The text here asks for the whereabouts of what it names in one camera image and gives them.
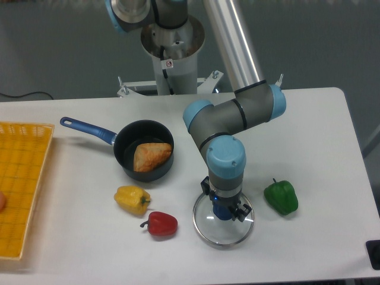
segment glass pot lid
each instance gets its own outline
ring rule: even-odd
[[[216,246],[233,246],[245,240],[254,228],[255,214],[251,202],[244,194],[240,196],[240,201],[252,208],[244,221],[223,221],[214,214],[209,197],[200,195],[193,208],[193,223],[200,236]]]

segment blue joint cap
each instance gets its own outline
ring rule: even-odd
[[[228,221],[228,220],[232,219],[232,214],[231,214],[230,210],[228,210],[226,207],[220,206],[216,203],[214,203],[214,205],[213,205],[213,212],[219,220]]]
[[[244,145],[231,135],[213,139],[207,150],[207,166],[216,176],[233,179],[243,174],[246,156]]]
[[[209,105],[213,106],[213,104],[211,104],[211,102],[208,100],[198,100],[186,107],[182,117],[188,131],[190,129],[190,124],[193,118],[195,118],[195,116],[199,113],[200,110]]]
[[[281,88],[277,85],[269,85],[273,93],[273,111],[270,120],[273,120],[281,116],[286,110],[286,99],[284,93],[281,91]]]
[[[105,0],[105,3],[106,3],[106,8],[107,8],[107,12],[108,12],[108,16],[110,17],[111,19],[111,22],[112,22],[112,25],[113,27],[115,28],[115,30],[118,32],[118,33],[126,33],[119,25],[118,21],[116,20],[115,18],[115,15],[113,15],[113,11],[112,11],[112,7],[111,7],[111,0]]]

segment pepper stem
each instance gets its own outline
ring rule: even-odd
[[[145,197],[142,197],[142,198],[141,198],[141,203],[142,203],[142,204],[143,204],[143,203],[150,203],[150,200],[146,200]]]
[[[145,222],[143,222],[143,223],[140,225],[140,227],[145,227],[146,224],[149,224],[149,221],[145,221]]]

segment floor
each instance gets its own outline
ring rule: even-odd
[[[118,75],[124,82],[154,79],[140,31],[118,34],[104,0],[4,2],[0,0],[0,93],[45,91],[54,99],[114,97]],[[189,13],[203,23],[206,33],[198,76],[207,77],[215,69],[225,72],[202,2],[188,2]],[[267,81],[274,83],[283,73],[284,89],[341,88],[363,148],[380,124],[380,1],[240,4]],[[221,91],[231,91],[227,76]],[[0,96],[0,102],[45,99],[45,94]],[[365,165],[380,209],[380,147]]]

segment silver metal pole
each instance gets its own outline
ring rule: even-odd
[[[234,91],[264,80],[238,1],[204,0]]]

